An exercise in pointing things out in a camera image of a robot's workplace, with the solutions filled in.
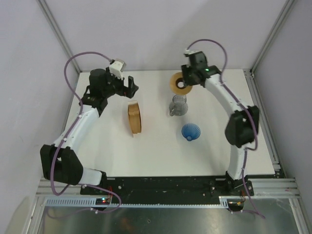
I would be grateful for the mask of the wooden dripper ring holder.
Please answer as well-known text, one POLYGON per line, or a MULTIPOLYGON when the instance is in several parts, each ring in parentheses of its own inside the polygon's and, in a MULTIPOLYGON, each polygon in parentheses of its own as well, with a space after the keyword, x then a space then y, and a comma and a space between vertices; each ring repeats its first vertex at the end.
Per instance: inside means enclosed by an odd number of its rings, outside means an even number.
POLYGON ((176 95, 187 95, 192 90, 192 86, 184 83, 181 72, 172 75, 169 86, 171 91, 176 95))

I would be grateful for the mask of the blue glass dripper cone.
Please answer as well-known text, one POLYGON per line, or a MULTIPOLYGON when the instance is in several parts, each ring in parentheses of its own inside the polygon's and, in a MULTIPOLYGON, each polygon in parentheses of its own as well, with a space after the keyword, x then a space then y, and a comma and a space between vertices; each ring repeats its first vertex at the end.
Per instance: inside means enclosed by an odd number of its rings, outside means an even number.
POLYGON ((182 127, 181 134, 187 141, 193 141, 200 137, 201 130, 196 124, 187 123, 182 127))

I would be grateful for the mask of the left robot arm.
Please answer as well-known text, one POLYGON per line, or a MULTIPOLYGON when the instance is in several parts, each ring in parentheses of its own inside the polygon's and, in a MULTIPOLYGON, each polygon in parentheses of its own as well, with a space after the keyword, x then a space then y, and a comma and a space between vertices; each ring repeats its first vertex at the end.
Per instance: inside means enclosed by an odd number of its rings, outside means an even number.
POLYGON ((80 109, 75 120, 53 144, 44 144, 40 150, 45 179, 69 185, 90 184, 91 190, 97 195, 107 191, 108 183, 103 180, 105 173, 85 168, 77 152, 92 125, 102 115, 108 98, 114 95, 134 97, 139 89, 134 78, 129 76, 127 85, 124 84, 124 80, 108 68, 94 69, 90 72, 89 85, 79 101, 80 109))

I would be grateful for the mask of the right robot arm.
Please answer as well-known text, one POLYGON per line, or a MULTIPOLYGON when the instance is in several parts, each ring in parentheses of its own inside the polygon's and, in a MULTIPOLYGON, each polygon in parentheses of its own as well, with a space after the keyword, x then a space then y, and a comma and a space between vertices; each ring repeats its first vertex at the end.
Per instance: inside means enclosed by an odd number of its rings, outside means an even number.
POLYGON ((259 108, 243 104, 223 81, 223 72, 214 65, 208 65, 202 51, 186 50, 184 56, 189 60, 187 65, 181 66, 184 85, 201 85, 207 89, 229 117, 225 137, 231 151, 225 174, 225 191, 229 195, 237 195, 247 182, 247 151, 255 151, 258 147, 259 108))

